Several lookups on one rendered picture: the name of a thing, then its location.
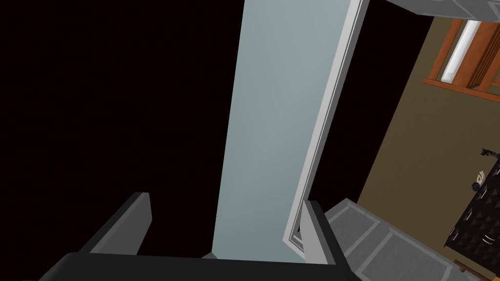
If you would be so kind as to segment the black patterned cabinet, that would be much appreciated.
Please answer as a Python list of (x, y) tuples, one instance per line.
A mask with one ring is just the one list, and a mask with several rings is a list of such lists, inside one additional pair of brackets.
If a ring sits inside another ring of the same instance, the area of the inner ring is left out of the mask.
[(500, 154), (482, 149), (497, 161), (488, 175), (478, 175), (476, 192), (455, 224), (445, 246), (500, 278)]

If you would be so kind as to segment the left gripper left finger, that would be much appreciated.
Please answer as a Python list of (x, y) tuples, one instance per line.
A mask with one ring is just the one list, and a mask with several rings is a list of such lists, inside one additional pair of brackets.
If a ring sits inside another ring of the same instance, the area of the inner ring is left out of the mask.
[(152, 222), (149, 193), (134, 193), (80, 250), (137, 255)]

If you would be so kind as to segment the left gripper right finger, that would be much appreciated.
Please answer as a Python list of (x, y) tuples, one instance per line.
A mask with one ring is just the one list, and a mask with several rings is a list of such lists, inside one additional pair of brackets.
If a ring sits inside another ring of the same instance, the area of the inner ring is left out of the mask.
[(302, 202), (299, 228), (307, 263), (349, 265), (317, 201)]

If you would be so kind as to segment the wooden framed window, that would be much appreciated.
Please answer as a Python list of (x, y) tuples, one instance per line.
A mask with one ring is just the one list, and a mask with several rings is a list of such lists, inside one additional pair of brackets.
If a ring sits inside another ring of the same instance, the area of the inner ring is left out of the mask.
[(500, 103), (500, 23), (453, 19), (431, 72), (422, 82), (435, 87)]

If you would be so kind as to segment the grey panelled door leaf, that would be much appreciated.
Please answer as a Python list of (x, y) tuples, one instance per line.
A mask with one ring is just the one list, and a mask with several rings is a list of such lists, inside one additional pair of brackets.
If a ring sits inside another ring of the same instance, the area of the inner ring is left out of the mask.
[(351, 269), (362, 281), (479, 281), (349, 199), (325, 215)]

